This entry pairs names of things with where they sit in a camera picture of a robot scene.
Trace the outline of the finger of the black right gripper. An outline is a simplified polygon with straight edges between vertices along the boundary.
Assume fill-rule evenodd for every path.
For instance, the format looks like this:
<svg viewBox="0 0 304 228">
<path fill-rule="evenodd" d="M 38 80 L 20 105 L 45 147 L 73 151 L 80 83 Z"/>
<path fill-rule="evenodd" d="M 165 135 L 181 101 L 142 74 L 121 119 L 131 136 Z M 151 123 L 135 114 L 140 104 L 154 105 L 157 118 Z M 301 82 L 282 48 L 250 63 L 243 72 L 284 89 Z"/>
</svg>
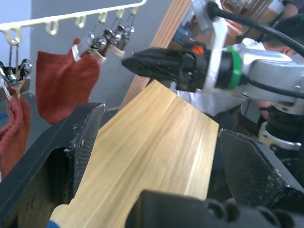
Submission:
<svg viewBox="0 0 304 228">
<path fill-rule="evenodd" d="M 182 57 L 127 57 L 122 66 L 138 76 L 159 80 L 175 80 L 181 68 Z"/>
<path fill-rule="evenodd" d="M 182 52 L 175 49 L 165 48 L 146 48 L 144 50 L 134 52 L 133 57 L 181 57 Z"/>
</svg>

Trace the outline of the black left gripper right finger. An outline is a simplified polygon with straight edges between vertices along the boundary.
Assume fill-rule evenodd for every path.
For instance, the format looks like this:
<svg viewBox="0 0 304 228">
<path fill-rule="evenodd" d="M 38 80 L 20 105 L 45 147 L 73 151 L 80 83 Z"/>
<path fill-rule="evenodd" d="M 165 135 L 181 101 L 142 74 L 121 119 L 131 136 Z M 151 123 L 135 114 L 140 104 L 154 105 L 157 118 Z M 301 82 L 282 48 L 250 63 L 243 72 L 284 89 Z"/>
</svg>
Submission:
<svg viewBox="0 0 304 228">
<path fill-rule="evenodd" d="M 228 187 L 238 205 L 303 209 L 304 189 L 276 155 L 247 135 L 221 129 Z"/>
</svg>

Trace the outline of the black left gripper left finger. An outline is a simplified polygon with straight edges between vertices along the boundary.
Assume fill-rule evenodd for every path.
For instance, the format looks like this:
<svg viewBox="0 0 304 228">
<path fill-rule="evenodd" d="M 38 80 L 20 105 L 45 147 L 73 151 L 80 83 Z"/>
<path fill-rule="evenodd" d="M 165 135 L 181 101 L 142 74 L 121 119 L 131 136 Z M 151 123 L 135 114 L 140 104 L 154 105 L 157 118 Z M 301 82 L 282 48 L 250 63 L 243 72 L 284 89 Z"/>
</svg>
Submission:
<svg viewBox="0 0 304 228">
<path fill-rule="evenodd" d="M 86 103 L 45 130 L 0 184 L 3 228 L 44 228 L 75 197 L 105 113 Z"/>
</svg>

